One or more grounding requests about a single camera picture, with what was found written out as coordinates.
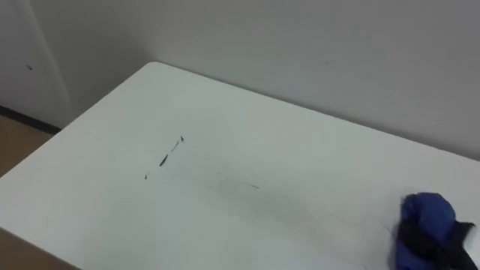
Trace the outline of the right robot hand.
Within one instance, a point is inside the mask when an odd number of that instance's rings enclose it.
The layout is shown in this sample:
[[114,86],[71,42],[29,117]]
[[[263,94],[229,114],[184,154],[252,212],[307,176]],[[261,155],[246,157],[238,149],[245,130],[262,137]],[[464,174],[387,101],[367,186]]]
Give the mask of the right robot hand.
[[454,222],[451,234],[441,243],[412,220],[402,220],[397,231],[397,269],[478,270],[464,244],[473,223]]

